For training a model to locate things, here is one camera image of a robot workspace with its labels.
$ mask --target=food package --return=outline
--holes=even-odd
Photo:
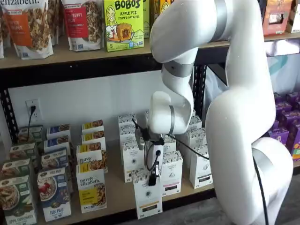
[[[200,147],[195,147],[194,150],[209,158],[206,144]],[[194,189],[212,184],[210,161],[192,152],[189,180],[191,181]]]
[[[47,20],[52,45],[58,45],[60,0],[48,0]]]
[[[182,176],[182,157],[179,151],[164,153],[161,170],[162,195],[180,193]]]
[[[97,120],[90,123],[83,123],[81,125],[82,134],[90,134],[97,131],[104,131],[103,121]]]
[[[163,212],[161,176],[156,178],[156,184],[154,186],[148,185],[149,176],[150,172],[144,169],[139,169],[132,173],[138,219]]]
[[[99,167],[104,169],[104,173],[108,172],[107,154],[105,149],[101,149],[101,143],[83,144],[77,146],[76,158],[78,164],[96,162]]]
[[[47,19],[48,1],[24,4],[2,1],[1,6],[17,55],[23,60],[44,59],[53,55]]]
[[[135,140],[122,143],[123,172],[125,183],[132,181],[132,172],[144,168],[144,150],[140,150]]]
[[[37,185],[46,222],[71,215],[70,191],[65,167],[39,172]]]
[[[37,202],[29,175],[0,181],[0,203],[9,225],[37,223]]]
[[[142,0],[104,0],[107,51],[144,47]]]
[[[62,0],[70,50],[101,48],[103,0]]]
[[[89,163],[76,166],[76,177],[81,212],[91,212],[107,207],[104,170],[92,170]]]

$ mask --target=wire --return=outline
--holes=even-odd
[[[265,223],[266,223],[266,225],[269,225],[268,209],[267,209],[266,199],[264,197],[262,179],[261,179],[261,176],[259,174],[258,167],[257,167],[257,164],[256,164],[256,161],[255,161],[254,157],[253,157],[253,162],[254,162],[255,172],[257,174],[259,188],[261,189],[261,194],[262,194],[262,205],[263,205],[263,213],[264,213]]]
[[[209,160],[210,158],[204,156],[204,155],[201,155],[200,153],[196,152],[195,150],[193,150],[191,147],[189,147],[187,144],[185,144],[184,142],[182,142],[181,140],[177,139],[176,137],[173,137],[172,135],[168,135],[166,134],[167,136],[169,136],[170,138],[173,138],[174,140],[178,141],[179,143],[183,144],[184,146],[186,146],[188,149],[190,149],[193,153],[195,153],[196,155],[204,158],[204,159],[207,159]]]

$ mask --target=product box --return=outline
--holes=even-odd
[[[288,102],[279,102],[276,103],[276,118],[279,119],[281,113],[289,112],[292,110],[292,105]]]
[[[144,47],[142,0],[104,0],[107,51]]]
[[[164,153],[161,170],[162,195],[173,195],[181,191],[182,157],[179,151]]]
[[[29,138],[27,140],[28,127],[20,127],[18,138],[20,143],[41,142],[43,140],[42,132],[43,132],[43,125],[30,126]]]
[[[176,140],[166,135],[165,136],[165,145],[164,145],[164,154],[170,153],[173,151],[176,151]]]
[[[69,137],[63,136],[58,137],[54,139],[50,139],[47,141],[44,141],[44,152],[45,154],[59,150],[61,148],[67,149],[67,154],[71,156],[71,149],[70,149],[70,143],[69,143]]]
[[[104,131],[103,121],[97,120],[90,123],[83,123],[81,125],[81,130],[83,135],[87,135],[97,131]]]
[[[40,158],[36,143],[13,145],[9,151],[10,159],[31,158],[33,167],[38,169]]]
[[[0,181],[0,202],[8,225],[37,223],[37,208],[29,175]]]
[[[55,169],[59,167],[65,167],[67,173],[67,181],[69,191],[73,193],[71,166],[69,164],[67,149],[62,148],[57,151],[45,154],[41,157],[42,168],[46,170]]]
[[[84,144],[77,146],[76,158],[78,164],[85,164],[97,161],[100,168],[104,172],[108,172],[106,150],[101,149],[101,143]]]
[[[37,185],[46,222],[71,215],[70,191],[65,167],[39,172]]]
[[[267,132],[267,136],[276,139],[285,145],[289,136],[289,131],[284,127],[280,127],[273,130],[269,130]]]
[[[289,129],[290,125],[300,120],[300,111],[282,112],[279,117],[279,126]]]
[[[149,175],[150,172],[144,169],[132,173],[138,219],[153,216],[163,211],[161,177],[156,179],[154,186],[149,186]]]
[[[292,0],[292,7],[287,22],[286,31],[290,33],[300,32],[300,2]]]
[[[196,147],[194,150],[209,158],[207,145]],[[192,152],[189,180],[194,189],[212,184],[210,161]]]
[[[136,141],[122,143],[123,172],[125,183],[132,181],[132,172],[144,168],[144,151],[140,150]]]
[[[107,203],[104,170],[91,170],[89,163],[80,164],[76,166],[76,177],[81,212],[105,209]]]
[[[49,127],[47,129],[47,140],[58,137],[68,136],[69,142],[71,142],[70,124],[63,124],[55,127]]]
[[[263,20],[263,34],[283,34],[286,29],[292,0],[268,0]]]

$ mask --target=wall outlet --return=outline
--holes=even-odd
[[[26,103],[26,107],[27,107],[28,116],[30,116],[30,114],[31,114],[30,107],[33,105],[35,105],[35,107],[36,107],[32,117],[31,117],[31,123],[42,122],[43,118],[42,118],[42,112],[41,112],[39,100],[38,99],[28,100],[25,103]]]

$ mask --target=purely elizabeth granola bag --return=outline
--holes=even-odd
[[[22,60],[53,55],[48,0],[0,0],[17,55]]]
[[[103,0],[62,0],[70,50],[101,48]]]

